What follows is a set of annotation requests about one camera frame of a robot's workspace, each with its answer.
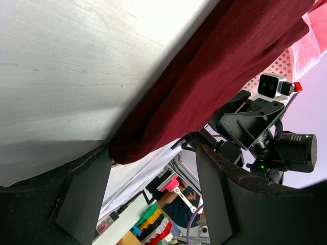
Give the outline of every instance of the yellow block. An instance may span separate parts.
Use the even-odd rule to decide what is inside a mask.
[[[142,245],[130,231],[117,243],[117,245]]]
[[[152,225],[158,218],[159,216],[162,214],[160,209],[157,209],[153,215],[151,215],[151,217],[145,221],[140,227],[139,230],[141,232],[143,232],[145,229],[147,229],[150,225]]]

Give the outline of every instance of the pink object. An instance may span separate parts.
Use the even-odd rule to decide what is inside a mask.
[[[255,94],[260,75],[264,73],[284,75],[292,83],[319,62],[320,57],[327,52],[327,0],[317,1],[316,8],[302,18],[309,26],[309,32],[248,81],[242,89]]]
[[[168,182],[167,185],[165,185],[163,188],[161,188],[161,192],[164,190],[167,190],[169,192],[172,192],[177,186],[179,186],[179,182],[177,180],[177,175],[171,179],[171,181]]]
[[[327,51],[327,0],[323,0],[316,9],[302,18],[310,30],[288,49],[294,81],[317,64]]]

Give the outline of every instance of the dark red fabric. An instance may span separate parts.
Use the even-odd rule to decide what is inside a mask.
[[[314,0],[221,0],[110,143],[114,161],[200,130],[251,78],[308,32]]]

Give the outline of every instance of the polka dot fabric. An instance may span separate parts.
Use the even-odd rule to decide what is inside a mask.
[[[293,82],[293,67],[291,56],[288,50],[285,50],[270,66],[263,72],[248,81],[242,89],[255,94],[258,90],[260,75],[264,73],[275,73],[287,77],[288,82]]]

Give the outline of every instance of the white wall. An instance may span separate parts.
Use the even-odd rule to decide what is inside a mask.
[[[0,186],[110,137],[218,0],[1,0]]]
[[[315,134],[318,160],[312,173],[285,173],[284,185],[300,188],[327,178],[327,55],[300,80],[303,91],[283,118],[284,130]],[[182,151],[181,159],[196,173],[195,153]],[[252,163],[251,153],[244,152],[245,163]]]

